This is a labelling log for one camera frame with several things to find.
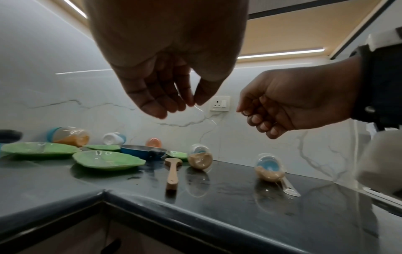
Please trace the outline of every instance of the ceiling light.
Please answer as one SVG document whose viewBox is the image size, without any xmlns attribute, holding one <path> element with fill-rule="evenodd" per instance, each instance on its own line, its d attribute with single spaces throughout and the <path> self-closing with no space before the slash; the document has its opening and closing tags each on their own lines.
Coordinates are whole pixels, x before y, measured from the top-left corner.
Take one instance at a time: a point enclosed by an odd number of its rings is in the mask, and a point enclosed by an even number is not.
<svg viewBox="0 0 402 254">
<path fill-rule="evenodd" d="M 255 58 L 255 57 L 267 57 L 267 56 L 286 56 L 286 55 L 296 55 L 296 54 L 307 54 L 307 53 L 318 53 L 323 52 L 325 49 L 308 49 L 308 50 L 298 50 L 298 51 L 287 51 L 279 53 L 268 53 L 261 55 L 250 55 L 250 56 L 239 56 L 237 59 Z"/>
<path fill-rule="evenodd" d="M 80 10 L 77 6 L 75 6 L 75 4 L 73 4 L 72 2 L 70 2 L 69 0 L 64 0 L 69 6 L 71 6 L 74 10 L 76 10 L 79 14 L 81 14 L 84 18 L 87 18 L 87 15 Z"/>
</svg>

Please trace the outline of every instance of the cabinet door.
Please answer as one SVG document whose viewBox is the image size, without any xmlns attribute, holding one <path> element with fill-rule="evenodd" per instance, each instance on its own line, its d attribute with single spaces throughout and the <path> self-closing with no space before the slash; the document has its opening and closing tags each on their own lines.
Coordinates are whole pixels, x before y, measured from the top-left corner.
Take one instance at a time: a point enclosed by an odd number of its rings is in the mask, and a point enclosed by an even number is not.
<svg viewBox="0 0 402 254">
<path fill-rule="evenodd" d="M 183 254 L 166 244 L 156 241 L 140 232 L 111 221 L 106 245 L 121 240 L 121 247 L 115 254 Z"/>
<path fill-rule="evenodd" d="M 99 254 L 105 246 L 108 220 L 95 215 L 18 254 Z"/>
</svg>

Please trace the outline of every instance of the electrical outlet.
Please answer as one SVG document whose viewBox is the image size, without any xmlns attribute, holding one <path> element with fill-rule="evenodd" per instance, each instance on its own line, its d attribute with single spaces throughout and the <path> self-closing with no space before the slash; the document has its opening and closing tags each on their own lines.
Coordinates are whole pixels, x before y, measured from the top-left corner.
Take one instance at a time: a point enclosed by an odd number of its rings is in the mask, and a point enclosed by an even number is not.
<svg viewBox="0 0 402 254">
<path fill-rule="evenodd" d="M 209 111 L 229 111 L 230 97 L 229 96 L 215 96 L 212 97 L 209 103 Z"/>
</svg>

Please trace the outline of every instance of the silver utensil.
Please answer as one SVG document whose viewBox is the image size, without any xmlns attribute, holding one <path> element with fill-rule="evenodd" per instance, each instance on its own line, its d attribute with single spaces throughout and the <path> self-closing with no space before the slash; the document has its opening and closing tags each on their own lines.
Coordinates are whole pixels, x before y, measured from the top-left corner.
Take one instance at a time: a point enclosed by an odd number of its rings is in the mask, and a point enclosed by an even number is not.
<svg viewBox="0 0 402 254">
<path fill-rule="evenodd" d="M 293 187 L 293 185 L 287 180 L 286 176 L 281 179 L 282 190 L 284 193 L 294 196 L 300 197 L 300 193 Z"/>
</svg>

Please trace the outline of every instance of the wooden handle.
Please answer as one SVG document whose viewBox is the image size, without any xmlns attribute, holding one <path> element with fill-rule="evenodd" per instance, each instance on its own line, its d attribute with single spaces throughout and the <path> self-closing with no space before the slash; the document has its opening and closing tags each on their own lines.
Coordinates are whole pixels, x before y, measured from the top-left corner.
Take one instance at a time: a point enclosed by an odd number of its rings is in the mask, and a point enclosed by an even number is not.
<svg viewBox="0 0 402 254">
<path fill-rule="evenodd" d="M 177 190 L 179 179 L 177 178 L 177 165 L 170 165 L 169 175 L 167 176 L 166 190 Z"/>
</svg>

